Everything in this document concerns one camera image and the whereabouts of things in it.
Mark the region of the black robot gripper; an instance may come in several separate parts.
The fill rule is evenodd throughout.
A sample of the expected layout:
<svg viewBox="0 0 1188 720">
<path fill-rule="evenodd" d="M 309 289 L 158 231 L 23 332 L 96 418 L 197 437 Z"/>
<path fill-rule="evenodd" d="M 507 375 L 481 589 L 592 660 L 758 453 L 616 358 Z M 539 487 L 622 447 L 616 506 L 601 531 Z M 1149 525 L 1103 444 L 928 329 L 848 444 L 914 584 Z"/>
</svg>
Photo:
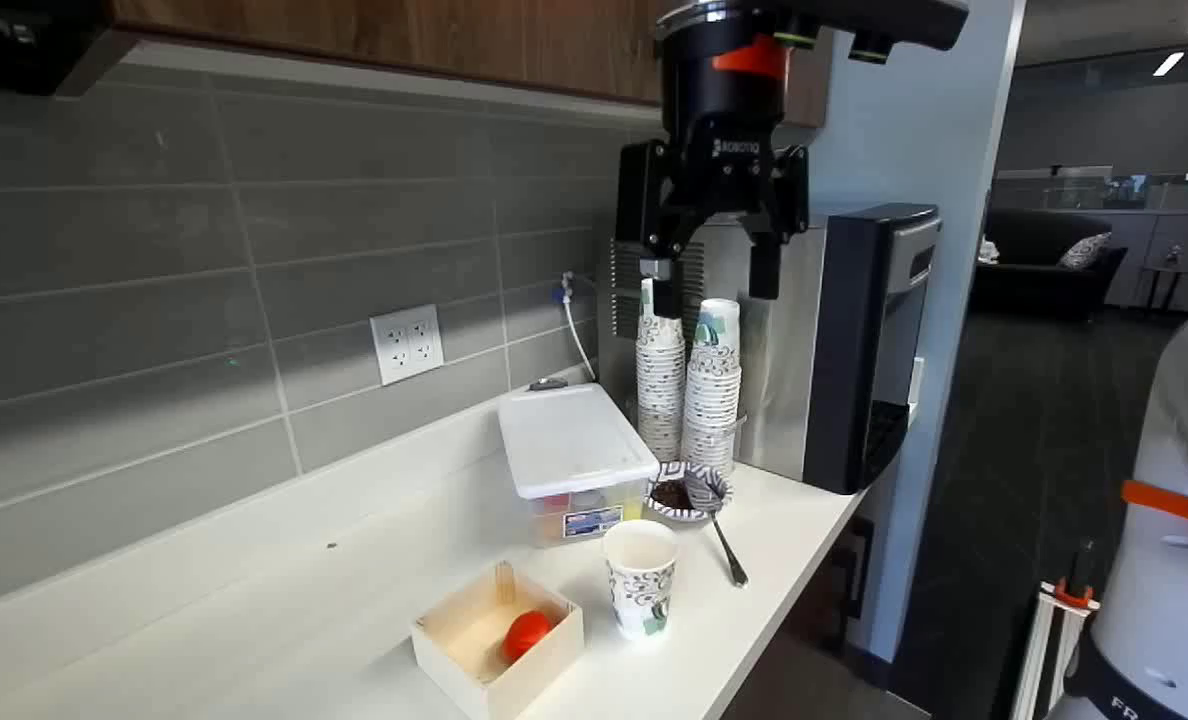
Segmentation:
<svg viewBox="0 0 1188 720">
<path fill-rule="evenodd" d="M 622 146 L 616 236 L 654 250 L 654 310 L 685 315 L 681 250 L 721 210 L 754 236 L 749 291 L 780 296 L 780 246 L 807 224 L 807 150 L 701 118 L 687 139 Z"/>
</svg>

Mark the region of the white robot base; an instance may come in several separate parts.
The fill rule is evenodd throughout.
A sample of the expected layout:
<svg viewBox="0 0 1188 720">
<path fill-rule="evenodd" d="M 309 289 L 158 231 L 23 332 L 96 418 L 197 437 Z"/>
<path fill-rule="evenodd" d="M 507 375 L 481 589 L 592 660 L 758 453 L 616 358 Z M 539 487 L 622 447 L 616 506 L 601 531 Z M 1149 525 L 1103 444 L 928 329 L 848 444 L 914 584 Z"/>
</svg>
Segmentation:
<svg viewBox="0 0 1188 720">
<path fill-rule="evenodd" d="M 1108 589 L 1036 584 L 1010 720 L 1188 720 L 1188 318 L 1160 351 Z"/>
</svg>

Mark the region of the black robot arm with orange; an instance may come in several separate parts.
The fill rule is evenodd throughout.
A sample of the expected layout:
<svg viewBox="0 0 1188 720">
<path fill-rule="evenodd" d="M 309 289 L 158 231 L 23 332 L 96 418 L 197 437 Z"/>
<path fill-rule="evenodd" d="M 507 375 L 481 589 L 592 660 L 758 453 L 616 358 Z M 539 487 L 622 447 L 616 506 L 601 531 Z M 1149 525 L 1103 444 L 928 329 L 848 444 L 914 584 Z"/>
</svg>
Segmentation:
<svg viewBox="0 0 1188 720">
<path fill-rule="evenodd" d="M 664 134 L 622 146 L 616 240 L 642 242 L 644 306 L 685 310 L 687 240 L 738 210 L 754 240 L 749 291 L 780 296 L 780 250 L 807 227 L 807 150 L 785 125 L 790 57 L 826 29 L 883 64 L 897 43 L 947 52 L 969 7 L 955 0 L 685 0 L 658 20 Z"/>
</svg>

